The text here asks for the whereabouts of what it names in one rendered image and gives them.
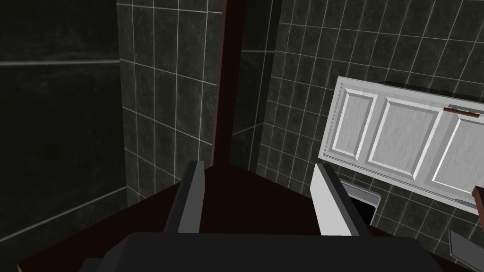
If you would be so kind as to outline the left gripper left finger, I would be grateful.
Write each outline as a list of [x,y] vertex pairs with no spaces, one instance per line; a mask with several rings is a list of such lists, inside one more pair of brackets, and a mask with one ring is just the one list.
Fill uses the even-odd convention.
[[165,233],[199,233],[205,196],[203,161],[189,161],[166,221]]

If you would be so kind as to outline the brown block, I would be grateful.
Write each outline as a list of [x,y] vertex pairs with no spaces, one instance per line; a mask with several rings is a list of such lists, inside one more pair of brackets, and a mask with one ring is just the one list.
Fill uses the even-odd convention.
[[484,188],[475,186],[472,191],[481,225],[484,227]]

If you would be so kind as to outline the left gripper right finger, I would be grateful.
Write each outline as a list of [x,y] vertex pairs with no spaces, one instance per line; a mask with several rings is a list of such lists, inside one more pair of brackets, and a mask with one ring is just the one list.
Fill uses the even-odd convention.
[[321,235],[371,236],[331,165],[315,164],[310,193]]

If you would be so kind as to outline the white rimmed dark box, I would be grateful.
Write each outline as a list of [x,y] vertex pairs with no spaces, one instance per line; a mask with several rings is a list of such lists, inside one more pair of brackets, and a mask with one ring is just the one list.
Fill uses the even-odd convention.
[[357,211],[367,225],[371,225],[381,202],[381,195],[357,184],[341,180]]

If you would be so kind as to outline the dark brown wooden panel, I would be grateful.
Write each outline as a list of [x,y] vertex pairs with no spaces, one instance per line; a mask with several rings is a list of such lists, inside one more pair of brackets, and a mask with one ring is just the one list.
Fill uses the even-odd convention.
[[21,261],[18,272],[473,272],[417,240],[323,236],[312,198],[229,161],[247,0],[223,0],[199,233],[165,233],[179,183]]

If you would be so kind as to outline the grey flat slab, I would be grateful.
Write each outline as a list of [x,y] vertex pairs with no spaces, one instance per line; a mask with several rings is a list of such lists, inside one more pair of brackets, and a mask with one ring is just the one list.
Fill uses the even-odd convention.
[[449,253],[478,272],[484,272],[484,248],[449,230]]

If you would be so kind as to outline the white panelled cabinet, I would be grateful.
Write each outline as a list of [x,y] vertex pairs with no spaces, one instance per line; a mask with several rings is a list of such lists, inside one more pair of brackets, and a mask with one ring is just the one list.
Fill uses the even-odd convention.
[[484,103],[340,76],[319,158],[477,214]]

